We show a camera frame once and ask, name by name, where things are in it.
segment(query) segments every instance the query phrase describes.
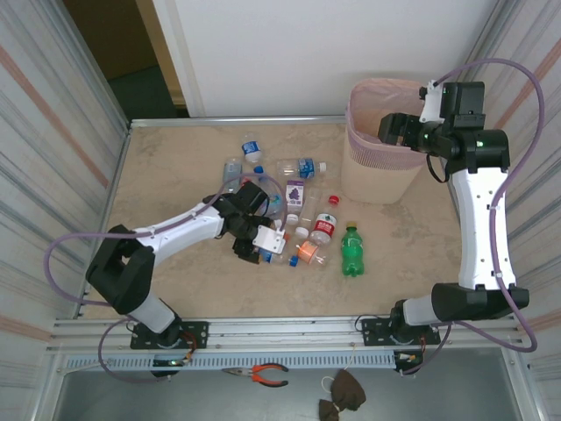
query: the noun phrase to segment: trash bin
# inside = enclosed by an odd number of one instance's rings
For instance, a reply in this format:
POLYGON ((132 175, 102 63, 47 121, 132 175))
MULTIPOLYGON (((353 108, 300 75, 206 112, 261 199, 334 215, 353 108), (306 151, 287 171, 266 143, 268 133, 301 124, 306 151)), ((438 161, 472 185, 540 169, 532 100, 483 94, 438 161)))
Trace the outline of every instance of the trash bin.
POLYGON ((380 121, 392 112, 419 115, 419 82, 366 79, 351 92, 346 110, 341 185, 345 196, 366 203, 397 202, 421 167, 425 155, 381 143, 380 121))

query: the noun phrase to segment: brown cloth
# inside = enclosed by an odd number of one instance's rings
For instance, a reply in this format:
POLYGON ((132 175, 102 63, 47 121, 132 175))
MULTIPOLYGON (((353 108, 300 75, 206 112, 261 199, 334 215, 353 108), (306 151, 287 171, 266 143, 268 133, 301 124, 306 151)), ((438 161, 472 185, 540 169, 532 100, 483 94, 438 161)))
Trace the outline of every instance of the brown cloth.
POLYGON ((366 402, 366 394, 360 383, 348 371, 339 370, 331 384, 333 402, 320 399, 319 419, 338 421, 342 410, 357 410, 366 402))

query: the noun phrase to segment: corrugated metal wall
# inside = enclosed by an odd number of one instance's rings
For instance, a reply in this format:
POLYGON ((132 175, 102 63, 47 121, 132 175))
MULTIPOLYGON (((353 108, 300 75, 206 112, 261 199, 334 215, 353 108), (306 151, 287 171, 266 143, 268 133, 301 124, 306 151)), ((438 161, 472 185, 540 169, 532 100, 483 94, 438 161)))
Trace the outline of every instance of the corrugated metal wall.
MULTIPOLYGON (((518 61, 540 79, 546 126, 534 155, 507 193, 508 242, 525 310, 537 332, 528 356, 550 414, 561 419, 561 2, 521 1, 485 53, 518 61)), ((492 64, 473 80, 486 84, 486 127, 503 129, 515 165, 536 130, 537 101, 517 70, 492 64)))
MULTIPOLYGON (((55 318, 74 305, 43 276, 42 255, 66 232, 100 229, 126 122, 56 1, 0 3, 0 419, 22 419, 55 318)), ((79 294, 88 241, 53 254, 79 294)))

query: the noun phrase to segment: pliers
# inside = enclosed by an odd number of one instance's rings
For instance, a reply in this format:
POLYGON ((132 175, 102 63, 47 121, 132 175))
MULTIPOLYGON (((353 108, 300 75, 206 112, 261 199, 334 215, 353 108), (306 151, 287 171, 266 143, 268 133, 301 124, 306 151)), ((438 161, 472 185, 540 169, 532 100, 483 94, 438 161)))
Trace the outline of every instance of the pliers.
POLYGON ((253 382, 261 383, 263 386, 267 386, 268 388, 281 388, 286 386, 288 382, 283 380, 282 382, 274 382, 272 380, 267 380, 258 375, 259 371, 267 370, 269 368, 275 370, 281 370, 284 372, 288 371, 288 368, 284 367, 281 364, 276 364, 274 362, 268 362, 267 364, 263 364, 261 366, 253 366, 252 368, 243 368, 243 367, 232 367, 232 368, 223 368, 222 371, 225 373, 229 373, 231 375, 241 375, 244 377, 251 377, 253 382))

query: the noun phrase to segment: orange pliers handle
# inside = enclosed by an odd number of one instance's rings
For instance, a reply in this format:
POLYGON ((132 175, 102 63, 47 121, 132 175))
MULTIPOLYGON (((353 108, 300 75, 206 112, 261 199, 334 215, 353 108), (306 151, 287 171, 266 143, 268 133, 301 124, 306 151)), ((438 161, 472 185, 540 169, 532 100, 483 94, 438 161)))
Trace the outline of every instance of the orange pliers handle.
POLYGON ((257 373, 263 370, 267 370, 269 368, 272 368, 274 370, 281 370, 284 372, 288 371, 288 368, 284 367, 281 364, 276 364, 274 362, 268 362, 267 364, 263 364, 262 366, 253 366, 252 367, 252 380, 254 382, 260 383, 263 386, 267 386, 268 388, 281 388, 283 386, 286 386, 288 384, 288 382, 286 380, 283 380, 281 382, 274 382, 272 380, 267 380, 264 379, 263 377, 261 377, 260 375, 258 375, 257 373))

